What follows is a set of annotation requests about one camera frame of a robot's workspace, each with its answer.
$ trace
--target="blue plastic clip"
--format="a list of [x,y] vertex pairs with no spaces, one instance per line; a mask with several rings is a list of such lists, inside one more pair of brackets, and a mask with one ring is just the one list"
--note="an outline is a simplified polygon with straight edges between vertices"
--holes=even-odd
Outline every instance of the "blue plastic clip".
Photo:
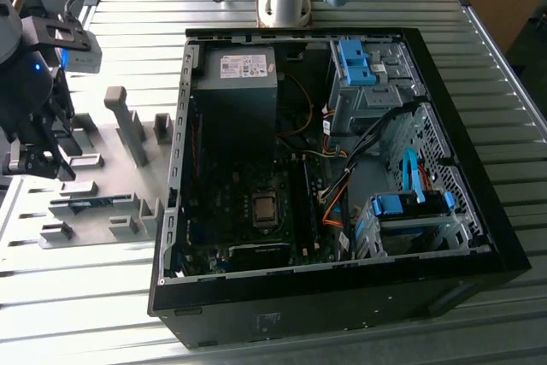
[[418,196],[418,203],[424,203],[426,201],[426,197],[421,189],[420,173],[418,171],[418,156],[416,155],[416,152],[411,149],[406,149],[406,151],[404,151],[403,190],[410,190],[409,163],[410,173],[412,173],[412,190],[414,190],[416,196]]
[[348,74],[348,85],[376,85],[377,79],[368,66],[368,53],[359,40],[340,40],[340,61]]
[[444,194],[444,200],[446,201],[446,205],[448,205],[448,208],[450,210],[453,210],[456,208],[456,200],[454,199],[454,196],[450,191],[447,191]]
[[379,203],[382,207],[382,215],[394,215],[403,213],[403,205],[398,195],[390,194],[379,196]]
[[374,215],[382,215],[382,208],[379,206],[378,199],[373,200],[373,209],[374,209]]

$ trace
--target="blue led light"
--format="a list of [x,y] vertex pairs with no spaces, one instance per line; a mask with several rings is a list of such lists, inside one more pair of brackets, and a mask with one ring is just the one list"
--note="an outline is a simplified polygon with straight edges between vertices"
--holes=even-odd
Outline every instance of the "blue led light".
[[61,51],[61,67],[67,68],[68,63],[68,51],[65,49],[62,49]]

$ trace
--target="metal table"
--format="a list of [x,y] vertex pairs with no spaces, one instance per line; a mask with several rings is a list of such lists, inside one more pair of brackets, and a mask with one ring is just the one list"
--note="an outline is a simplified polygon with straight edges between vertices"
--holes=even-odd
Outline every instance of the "metal table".
[[[87,0],[82,13],[103,47],[100,75],[71,76],[76,107],[106,85],[128,89],[141,119],[174,111],[188,27],[253,26],[254,0]],[[0,213],[3,363],[545,363],[547,144],[538,113],[472,9],[450,0],[315,2],[317,26],[415,26],[529,255],[532,270],[432,321],[189,352],[146,314],[153,244],[41,250],[37,231]],[[100,121],[100,108],[94,113]],[[18,233],[17,246],[6,244]]]

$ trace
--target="yellow wire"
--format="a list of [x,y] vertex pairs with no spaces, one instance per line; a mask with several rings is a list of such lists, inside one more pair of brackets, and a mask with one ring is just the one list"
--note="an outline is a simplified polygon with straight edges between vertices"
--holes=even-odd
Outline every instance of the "yellow wire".
[[[325,136],[325,138],[323,139],[323,152],[325,154],[328,154],[329,156],[334,156],[336,154],[336,151],[329,151],[326,149],[326,138],[327,136]],[[348,153],[346,153],[344,150],[340,151],[340,155],[342,157],[348,158]]]
[[306,89],[304,89],[304,86],[292,74],[285,73],[285,76],[290,77],[297,84],[298,88],[300,88],[304,96],[306,96],[306,99],[308,100],[309,114],[306,124],[304,124],[302,127],[297,130],[293,130],[292,132],[280,132],[276,134],[277,137],[290,137],[294,136],[295,134],[299,134],[300,132],[303,132],[309,126],[314,116],[314,105],[311,103],[311,98],[309,98],[309,94]]

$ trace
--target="label sticker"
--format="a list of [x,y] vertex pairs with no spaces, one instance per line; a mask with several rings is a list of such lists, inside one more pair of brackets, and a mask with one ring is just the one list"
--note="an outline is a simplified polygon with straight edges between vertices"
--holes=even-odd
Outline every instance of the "label sticker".
[[345,236],[344,232],[340,232],[340,238],[338,239],[338,241],[340,241],[340,244],[344,247],[346,251],[350,250],[350,241]]
[[279,330],[281,323],[281,313],[273,312],[271,314],[259,314],[256,316],[256,333],[275,333]]
[[373,72],[376,73],[387,73],[387,70],[385,70],[384,64],[371,64],[370,68],[373,70]]
[[223,56],[221,79],[267,77],[266,55]]
[[330,121],[323,121],[323,132],[327,135],[331,135],[331,122]]

